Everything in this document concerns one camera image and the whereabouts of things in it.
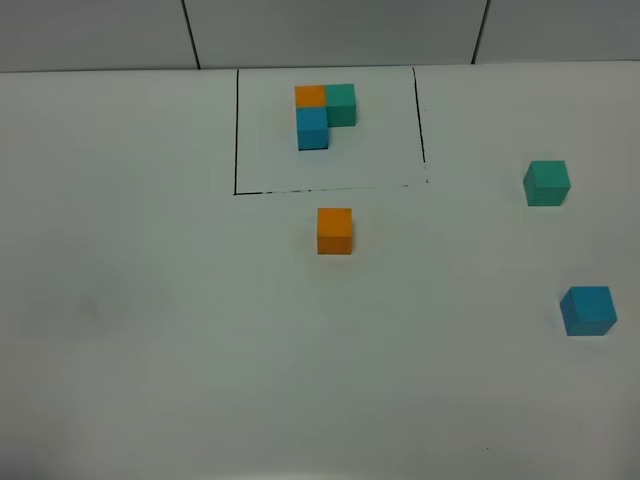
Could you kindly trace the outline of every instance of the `orange cube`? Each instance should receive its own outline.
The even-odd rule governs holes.
[[[350,208],[318,209],[318,254],[351,255],[353,224]]]
[[[296,108],[326,107],[327,95],[324,85],[296,87]]]

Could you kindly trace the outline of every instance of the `block cluster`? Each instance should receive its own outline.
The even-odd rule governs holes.
[[[356,90],[352,83],[296,87],[298,150],[329,148],[329,128],[356,124]]]

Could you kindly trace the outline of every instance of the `wooden block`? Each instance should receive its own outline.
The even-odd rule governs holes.
[[[324,107],[297,108],[298,150],[329,148],[329,125]]]
[[[327,96],[324,85],[305,85],[296,87],[296,108],[326,106]]]
[[[356,88],[353,83],[327,85],[329,127],[353,127],[356,124]]]
[[[351,255],[353,223],[350,208],[318,209],[318,254]]]
[[[604,335],[618,320],[609,287],[571,287],[560,310],[571,337]]]
[[[560,206],[571,188],[567,166],[561,160],[531,162],[523,184],[530,207]]]

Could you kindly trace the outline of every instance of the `blue cube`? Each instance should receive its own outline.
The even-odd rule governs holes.
[[[567,335],[604,335],[618,320],[609,287],[571,287],[560,302]]]
[[[329,148],[329,122],[326,107],[296,109],[298,150]]]

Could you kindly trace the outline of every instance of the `green cube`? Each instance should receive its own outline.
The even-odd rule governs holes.
[[[356,124],[356,87],[353,83],[326,85],[329,127],[353,127]]]
[[[523,183],[530,207],[562,205],[571,188],[567,166],[562,160],[531,162]]]

